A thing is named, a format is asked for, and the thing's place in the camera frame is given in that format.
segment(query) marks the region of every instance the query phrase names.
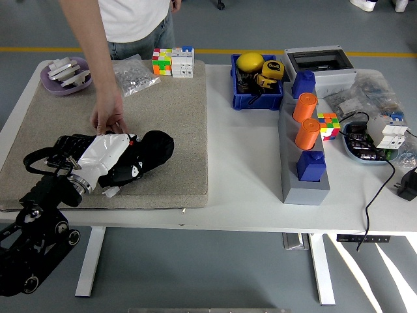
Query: person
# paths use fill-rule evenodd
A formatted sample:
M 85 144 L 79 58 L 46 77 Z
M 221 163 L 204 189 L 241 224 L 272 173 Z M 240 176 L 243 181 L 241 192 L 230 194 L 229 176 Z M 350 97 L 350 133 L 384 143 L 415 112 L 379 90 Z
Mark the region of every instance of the person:
M 123 101 L 112 59 L 140 54 L 150 59 L 154 48 L 174 47 L 171 13 L 181 0 L 59 0 L 77 38 L 96 87 L 90 122 L 98 135 L 126 133 Z
M 349 0 L 353 5 L 361 8 L 366 12 L 372 12 L 375 8 L 375 4 L 378 0 Z M 392 0 L 392 3 L 395 5 L 395 11 L 402 13 L 405 11 L 405 7 L 409 3 L 409 0 Z

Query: human arm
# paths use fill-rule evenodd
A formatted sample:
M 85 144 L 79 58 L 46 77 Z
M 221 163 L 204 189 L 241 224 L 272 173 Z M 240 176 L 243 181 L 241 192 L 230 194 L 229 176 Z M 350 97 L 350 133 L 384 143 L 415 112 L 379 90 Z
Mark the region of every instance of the human arm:
M 109 127 L 116 133 L 128 132 L 123 120 L 123 103 L 117 86 L 100 7 L 97 0 L 59 0 L 64 15 L 87 59 L 94 86 L 96 105 L 90 121 L 97 134 Z
M 172 13 L 176 13 L 181 8 L 181 0 L 171 0 L 171 11 Z

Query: beige felt mat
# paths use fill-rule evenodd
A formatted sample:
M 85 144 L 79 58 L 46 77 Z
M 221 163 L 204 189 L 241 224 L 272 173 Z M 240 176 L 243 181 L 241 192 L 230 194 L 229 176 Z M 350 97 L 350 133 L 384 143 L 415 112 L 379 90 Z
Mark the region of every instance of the beige felt mat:
M 150 61 L 144 61 L 151 68 Z M 173 156 L 112 198 L 98 185 L 75 209 L 151 209 L 203 207 L 207 202 L 207 110 L 205 64 L 195 62 L 193 78 L 160 76 L 161 82 L 124 98 L 124 119 L 140 137 L 162 130 L 175 141 Z M 19 199 L 41 178 L 28 173 L 23 158 L 52 146 L 62 135 L 94 135 L 89 115 L 94 84 L 58 97 L 39 83 L 16 140 L 0 172 L 0 210 L 20 210 Z

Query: white table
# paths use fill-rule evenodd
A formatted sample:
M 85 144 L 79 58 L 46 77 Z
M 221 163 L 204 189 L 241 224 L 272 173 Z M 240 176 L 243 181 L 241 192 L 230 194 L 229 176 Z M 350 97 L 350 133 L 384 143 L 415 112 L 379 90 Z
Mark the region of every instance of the white table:
M 0 167 L 36 91 L 40 71 L 47 63 L 39 64 L 0 133 Z M 88 286 L 79 285 L 77 295 L 89 295 L 107 226 L 269 231 L 310 234 L 321 303 L 334 304 L 322 234 L 363 233 L 366 228 L 364 208 L 390 176 L 391 167 L 355 162 L 347 156 L 341 138 L 324 142 L 329 194 L 319 206 L 284 205 L 281 201 L 279 112 L 233 110 L 230 70 L 228 65 L 206 65 L 207 206 L 186 211 L 65 211 L 70 225 L 93 227 L 89 247 L 95 247 L 96 251 L 90 254 L 87 249 L 85 260 L 89 269 L 84 274 L 90 275 Z M 398 170 L 369 208 L 370 235 L 417 233 L 416 202 L 399 198 L 393 187 L 404 173 Z M 0 213 L 0 222 L 11 223 L 15 217 L 16 213 Z

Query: yellow ball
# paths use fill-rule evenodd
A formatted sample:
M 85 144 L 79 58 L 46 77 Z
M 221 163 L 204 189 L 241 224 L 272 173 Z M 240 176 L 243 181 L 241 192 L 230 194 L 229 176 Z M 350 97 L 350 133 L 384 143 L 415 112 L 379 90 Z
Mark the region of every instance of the yellow ball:
M 247 52 L 240 55 L 236 60 L 236 66 L 245 73 L 259 72 L 264 63 L 263 56 L 256 52 Z

